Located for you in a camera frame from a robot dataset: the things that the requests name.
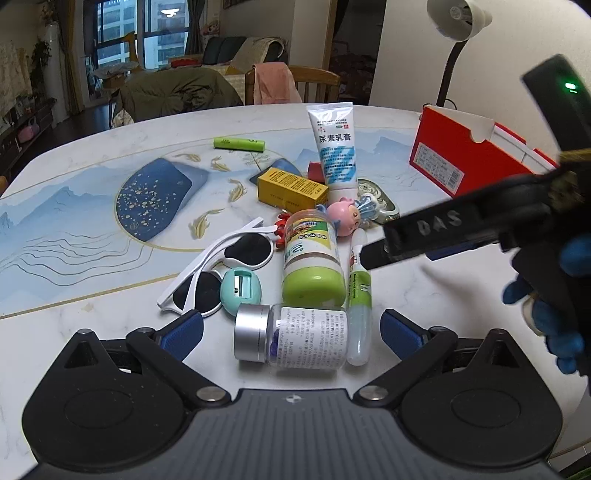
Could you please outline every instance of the blue glove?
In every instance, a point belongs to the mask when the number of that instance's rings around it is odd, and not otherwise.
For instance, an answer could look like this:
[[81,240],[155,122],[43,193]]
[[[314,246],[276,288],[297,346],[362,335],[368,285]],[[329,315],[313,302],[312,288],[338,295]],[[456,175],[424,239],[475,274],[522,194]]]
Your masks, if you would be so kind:
[[[585,233],[568,242],[560,252],[560,268],[572,277],[591,275],[591,233]],[[532,292],[531,286],[521,277],[507,285],[503,303],[512,304]],[[562,315],[547,303],[536,300],[532,308],[536,328],[546,337],[548,351],[558,357],[556,365],[564,374],[577,371],[575,357],[584,350],[583,337],[579,332],[568,330]]]

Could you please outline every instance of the pink towel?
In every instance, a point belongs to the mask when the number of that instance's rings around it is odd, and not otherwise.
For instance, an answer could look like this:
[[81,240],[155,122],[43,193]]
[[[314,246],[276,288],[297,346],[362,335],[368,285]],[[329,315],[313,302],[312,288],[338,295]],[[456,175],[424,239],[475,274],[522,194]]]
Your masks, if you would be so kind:
[[301,103],[293,75],[282,61],[255,65],[255,105]]

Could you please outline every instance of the cardboard box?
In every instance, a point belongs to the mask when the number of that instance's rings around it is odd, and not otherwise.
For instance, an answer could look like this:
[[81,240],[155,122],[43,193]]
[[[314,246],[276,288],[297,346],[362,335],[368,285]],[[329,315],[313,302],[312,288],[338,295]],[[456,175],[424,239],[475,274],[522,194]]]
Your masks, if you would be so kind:
[[410,164],[451,197],[511,175],[557,167],[494,120],[435,106],[423,109]]
[[258,178],[259,201],[283,208],[290,213],[326,204],[328,198],[329,190],[326,185],[279,168],[269,168]]

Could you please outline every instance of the medicine bottle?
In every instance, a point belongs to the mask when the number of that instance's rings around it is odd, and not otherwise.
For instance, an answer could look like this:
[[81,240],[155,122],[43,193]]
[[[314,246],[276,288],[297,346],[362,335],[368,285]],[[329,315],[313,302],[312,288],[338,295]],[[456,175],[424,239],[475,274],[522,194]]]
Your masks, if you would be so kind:
[[340,310],[242,303],[234,357],[281,368],[336,370],[347,358],[347,315]]
[[301,210],[285,224],[282,294],[298,307],[338,309],[345,302],[335,227],[319,210]]

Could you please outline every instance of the wooden floor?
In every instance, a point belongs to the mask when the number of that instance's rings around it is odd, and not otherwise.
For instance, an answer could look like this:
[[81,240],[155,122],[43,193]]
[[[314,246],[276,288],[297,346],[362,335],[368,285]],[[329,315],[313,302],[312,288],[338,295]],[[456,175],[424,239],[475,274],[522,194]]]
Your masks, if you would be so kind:
[[99,105],[87,108],[78,115],[67,118],[55,128],[47,129],[38,140],[33,143],[27,152],[19,160],[18,165],[12,169],[12,177],[18,173],[34,158],[53,148],[73,142],[89,135],[97,134],[109,129],[109,107]]

